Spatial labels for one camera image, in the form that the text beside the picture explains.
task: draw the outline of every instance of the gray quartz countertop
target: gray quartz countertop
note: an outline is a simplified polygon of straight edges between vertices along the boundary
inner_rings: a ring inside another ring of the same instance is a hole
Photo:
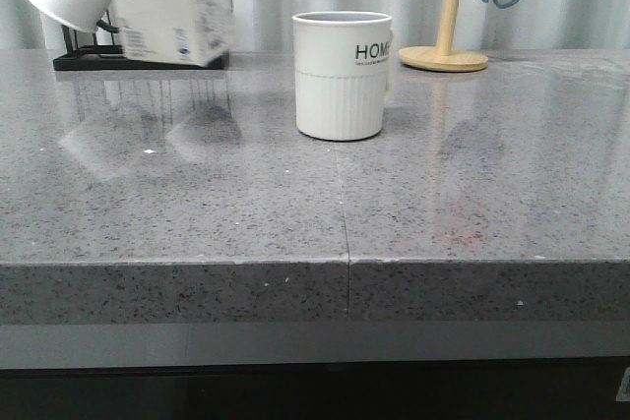
[[[0,325],[630,320],[630,52],[392,63],[301,135],[292,62],[54,73],[0,52]]]

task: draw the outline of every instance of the black dish rack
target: black dish rack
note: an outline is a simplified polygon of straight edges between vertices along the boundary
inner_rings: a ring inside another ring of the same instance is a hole
[[[225,69],[229,64],[229,53],[201,67],[188,64],[152,63],[125,58],[122,45],[116,42],[115,33],[110,33],[112,44],[98,44],[93,34],[93,44],[80,45],[79,35],[65,25],[61,27],[66,44],[66,54],[52,60],[55,71],[103,71],[103,70],[172,70],[172,69]]]

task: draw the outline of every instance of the countertop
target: countertop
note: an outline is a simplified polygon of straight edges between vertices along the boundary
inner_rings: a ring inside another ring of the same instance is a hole
[[[301,135],[291,57],[55,73],[0,52],[0,325],[630,321],[630,52],[392,61]]]

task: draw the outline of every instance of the paper carton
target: paper carton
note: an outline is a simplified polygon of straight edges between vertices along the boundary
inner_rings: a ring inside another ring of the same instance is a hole
[[[205,66],[227,51],[231,0],[113,0],[127,58]]]

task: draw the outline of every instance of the wooden mug tree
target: wooden mug tree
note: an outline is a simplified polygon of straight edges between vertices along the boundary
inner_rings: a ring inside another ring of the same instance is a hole
[[[401,61],[429,71],[469,72],[488,66],[488,58],[474,51],[453,50],[455,21],[460,0],[444,0],[435,46],[411,46],[399,51]]]

